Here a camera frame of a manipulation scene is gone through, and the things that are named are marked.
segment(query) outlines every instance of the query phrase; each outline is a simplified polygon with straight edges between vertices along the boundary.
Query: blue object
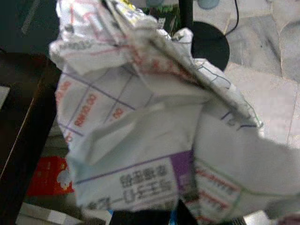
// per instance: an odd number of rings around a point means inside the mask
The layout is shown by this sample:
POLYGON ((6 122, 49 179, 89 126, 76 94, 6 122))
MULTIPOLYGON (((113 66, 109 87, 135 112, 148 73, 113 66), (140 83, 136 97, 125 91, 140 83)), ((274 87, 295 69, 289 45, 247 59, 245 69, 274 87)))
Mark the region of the blue object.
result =
POLYGON ((176 225, 177 221, 177 211, 176 210, 173 210, 171 211, 171 214, 170 214, 170 225, 176 225))
POLYGON ((212 9, 219 4, 220 0, 198 0, 199 7, 203 9, 212 9))
POLYGON ((165 0, 146 0, 146 7, 158 7, 164 3, 165 0))

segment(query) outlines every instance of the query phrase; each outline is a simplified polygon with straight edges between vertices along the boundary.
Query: printed numbers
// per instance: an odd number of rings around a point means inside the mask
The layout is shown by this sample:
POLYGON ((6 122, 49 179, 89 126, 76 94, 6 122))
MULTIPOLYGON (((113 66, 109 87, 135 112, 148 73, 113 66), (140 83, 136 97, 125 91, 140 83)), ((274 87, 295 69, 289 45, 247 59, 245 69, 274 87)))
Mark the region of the printed numbers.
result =
POLYGON ((65 96, 65 92, 68 90, 71 84, 72 83, 70 81, 65 81, 59 86, 59 88, 55 92, 56 105, 58 105, 62 98, 65 96))
POLYGON ((86 100, 85 105, 82 107, 76 121, 74 122, 74 124, 78 127, 82 127, 86 117, 88 116, 92 106, 94 105, 95 101, 97 99, 97 96, 94 94, 89 94, 89 97, 86 100))

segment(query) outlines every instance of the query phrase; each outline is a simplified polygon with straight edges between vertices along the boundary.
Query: dark wooden table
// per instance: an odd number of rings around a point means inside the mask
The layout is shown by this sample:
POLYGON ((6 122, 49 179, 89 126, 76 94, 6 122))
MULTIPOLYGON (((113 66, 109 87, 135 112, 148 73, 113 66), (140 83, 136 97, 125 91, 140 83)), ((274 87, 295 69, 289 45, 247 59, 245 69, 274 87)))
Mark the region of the dark wooden table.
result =
POLYGON ((46 57, 0 54, 0 224, 15 222, 56 115, 59 70, 46 57))

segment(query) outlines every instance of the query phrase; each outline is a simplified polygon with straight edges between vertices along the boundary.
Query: crumpled paper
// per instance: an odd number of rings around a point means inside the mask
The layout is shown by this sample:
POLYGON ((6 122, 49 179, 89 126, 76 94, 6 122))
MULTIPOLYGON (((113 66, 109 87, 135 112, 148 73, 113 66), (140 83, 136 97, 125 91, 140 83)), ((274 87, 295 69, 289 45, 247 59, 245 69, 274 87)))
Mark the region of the crumpled paper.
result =
POLYGON ((299 191, 299 151, 261 139, 262 122, 223 72, 122 0, 58 1, 58 124, 77 205, 172 210, 199 224, 299 191))

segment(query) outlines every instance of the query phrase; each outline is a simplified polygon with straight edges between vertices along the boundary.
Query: black lamp base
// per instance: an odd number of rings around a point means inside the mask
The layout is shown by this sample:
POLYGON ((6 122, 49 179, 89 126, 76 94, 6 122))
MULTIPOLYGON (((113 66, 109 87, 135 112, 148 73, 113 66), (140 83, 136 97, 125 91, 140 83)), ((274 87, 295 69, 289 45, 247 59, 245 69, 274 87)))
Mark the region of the black lamp base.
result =
POLYGON ((192 55, 194 58, 206 58, 222 71, 229 60, 229 44, 223 33, 216 27, 204 22, 194 22, 192 55))

